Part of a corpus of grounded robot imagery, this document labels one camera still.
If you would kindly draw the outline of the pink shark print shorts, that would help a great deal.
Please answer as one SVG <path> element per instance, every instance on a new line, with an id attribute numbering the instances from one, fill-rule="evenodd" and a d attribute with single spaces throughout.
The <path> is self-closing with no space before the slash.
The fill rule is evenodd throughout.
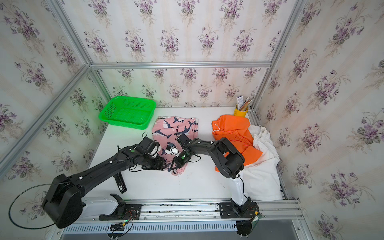
<path id="1" fill-rule="evenodd" d="M 199 120 L 197 118 L 181 118 L 172 116 L 158 117 L 156 119 L 152 128 L 152 136 L 153 139 L 160 144 L 159 155 L 166 160 L 166 170 L 172 175 L 181 175 L 186 167 L 183 166 L 181 169 L 171 171 L 170 166 L 175 155 L 170 155 L 165 152 L 167 145 L 172 143 L 180 152 L 182 152 L 182 147 L 178 143 L 177 138 L 184 134 L 189 139 L 193 140 L 198 137 L 198 133 Z"/>

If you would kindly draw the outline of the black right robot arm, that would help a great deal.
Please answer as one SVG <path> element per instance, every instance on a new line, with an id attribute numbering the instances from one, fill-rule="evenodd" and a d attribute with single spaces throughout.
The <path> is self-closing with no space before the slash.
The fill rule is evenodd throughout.
<path id="1" fill-rule="evenodd" d="M 227 139 L 204 141 L 199 138 L 190 139 L 185 134 L 177 138 L 182 151 L 175 154 L 171 163 L 171 170 L 182 168 L 191 161 L 193 156 L 206 155 L 211 157 L 216 168 L 227 179 L 232 180 L 231 201 L 234 206 L 245 211 L 252 206 L 251 197 L 246 195 L 243 180 L 245 158 L 237 148 Z"/>

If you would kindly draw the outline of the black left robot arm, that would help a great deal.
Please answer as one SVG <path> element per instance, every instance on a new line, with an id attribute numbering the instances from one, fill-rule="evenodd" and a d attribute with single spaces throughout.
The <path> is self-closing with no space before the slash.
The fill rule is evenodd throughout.
<path id="1" fill-rule="evenodd" d="M 48 185 L 41 206 L 56 227 L 68 227 L 83 212 L 82 198 L 109 178 L 138 165 L 144 170 L 164 170 L 166 163 L 158 156 L 159 150 L 159 142 L 144 137 L 139 144 L 119 148 L 112 157 L 92 168 L 69 177 L 61 174 Z"/>

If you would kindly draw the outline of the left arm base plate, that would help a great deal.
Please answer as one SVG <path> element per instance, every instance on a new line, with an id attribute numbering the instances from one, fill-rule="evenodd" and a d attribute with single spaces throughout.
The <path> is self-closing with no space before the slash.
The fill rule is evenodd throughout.
<path id="1" fill-rule="evenodd" d="M 110 214 L 99 215 L 99 221 L 117 221 L 117 220 L 138 220 L 140 218 L 141 204 L 128 204 L 117 194 L 110 194 L 117 206 L 113 208 Z"/>

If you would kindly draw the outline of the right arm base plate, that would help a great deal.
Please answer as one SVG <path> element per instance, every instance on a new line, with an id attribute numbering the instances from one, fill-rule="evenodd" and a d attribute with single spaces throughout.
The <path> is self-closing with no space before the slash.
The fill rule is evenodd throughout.
<path id="1" fill-rule="evenodd" d="M 241 206 L 234 201 L 219 203 L 218 210 L 221 219 L 251 219 L 260 213 L 258 204 L 251 200 Z"/>

